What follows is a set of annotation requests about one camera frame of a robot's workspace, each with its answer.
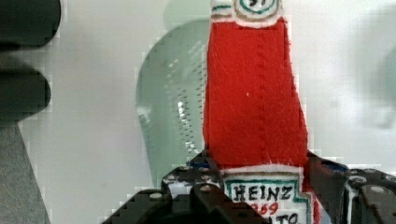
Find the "metal screw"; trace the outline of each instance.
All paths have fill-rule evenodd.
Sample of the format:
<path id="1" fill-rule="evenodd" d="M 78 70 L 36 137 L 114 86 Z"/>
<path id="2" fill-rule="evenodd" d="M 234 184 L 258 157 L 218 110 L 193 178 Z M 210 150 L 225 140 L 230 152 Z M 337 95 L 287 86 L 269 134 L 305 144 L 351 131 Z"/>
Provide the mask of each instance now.
<path id="1" fill-rule="evenodd" d="M 367 179 L 362 177 L 362 176 L 358 176 L 358 175 L 353 175 L 349 177 L 349 180 L 355 181 L 357 183 L 366 183 Z"/>
<path id="2" fill-rule="evenodd" d="M 183 170 L 183 171 L 188 171 L 188 170 L 190 170 L 190 169 L 192 169 L 192 167 L 191 166 L 180 166 L 180 167 L 178 167 L 180 170 Z"/>
<path id="3" fill-rule="evenodd" d="M 168 175 L 168 176 L 166 177 L 166 179 L 167 179 L 167 180 L 176 180 L 177 178 L 176 178 L 175 175 Z"/>
<path id="4" fill-rule="evenodd" d="M 372 186 L 370 187 L 370 190 L 374 191 L 375 193 L 385 193 L 385 190 L 378 186 Z"/>
<path id="5" fill-rule="evenodd" d="M 201 167 L 201 168 L 199 168 L 199 171 L 201 171 L 201 172 L 208 172 L 209 169 L 208 169 L 208 168 L 205 168 L 205 167 Z"/>
<path id="6" fill-rule="evenodd" d="M 201 176 L 201 178 L 202 178 L 204 181 L 209 181 L 209 180 L 212 179 L 212 178 L 210 177 L 210 175 L 203 175 L 203 176 Z"/>
<path id="7" fill-rule="evenodd" d="M 152 193 L 149 195 L 150 199 L 161 199 L 163 195 L 160 192 Z"/>
<path id="8" fill-rule="evenodd" d="M 358 173 L 358 171 L 357 171 L 357 170 L 351 170 L 350 173 L 351 173 L 352 175 L 356 175 L 356 174 Z"/>
<path id="9" fill-rule="evenodd" d="M 208 185 L 204 185 L 200 188 L 200 190 L 204 192 L 209 192 L 210 190 L 212 190 L 212 188 L 210 188 L 210 186 Z"/>

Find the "white wall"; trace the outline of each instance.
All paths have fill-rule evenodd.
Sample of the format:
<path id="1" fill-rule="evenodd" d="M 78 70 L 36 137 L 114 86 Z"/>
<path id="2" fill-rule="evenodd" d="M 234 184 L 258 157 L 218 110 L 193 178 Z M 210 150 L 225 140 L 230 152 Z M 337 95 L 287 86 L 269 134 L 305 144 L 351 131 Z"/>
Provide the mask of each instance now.
<path id="1" fill-rule="evenodd" d="M 389 156 L 396 132 L 362 118 L 367 108 L 377 112 L 361 107 L 369 103 L 356 91 L 361 77 L 354 66 L 361 65 L 352 59 L 362 52 L 356 48 L 363 41 L 360 31 L 374 29 L 360 21 L 375 21 L 371 11 L 385 11 L 381 6 L 391 2 L 285 1 L 311 148 L 347 164 L 383 165 L 388 172 L 396 171 Z M 97 223 L 152 186 L 134 112 L 144 56 L 172 27 L 207 17 L 209 0 L 63 1 L 63 13 L 51 45 L 15 54 L 39 69 L 52 89 L 51 105 L 23 121 L 21 130 L 52 223 Z M 363 60 L 381 59 L 374 57 Z"/>

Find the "white label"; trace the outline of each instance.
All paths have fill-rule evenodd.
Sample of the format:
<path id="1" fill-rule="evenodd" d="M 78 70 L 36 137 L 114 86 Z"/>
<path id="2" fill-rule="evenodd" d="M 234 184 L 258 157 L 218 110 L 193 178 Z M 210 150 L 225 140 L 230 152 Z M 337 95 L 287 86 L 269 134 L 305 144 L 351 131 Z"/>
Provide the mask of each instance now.
<path id="1" fill-rule="evenodd" d="M 312 197 L 301 193 L 300 177 L 282 173 L 239 173 L 224 176 L 226 194 L 253 207 L 272 224 L 313 223 Z"/>

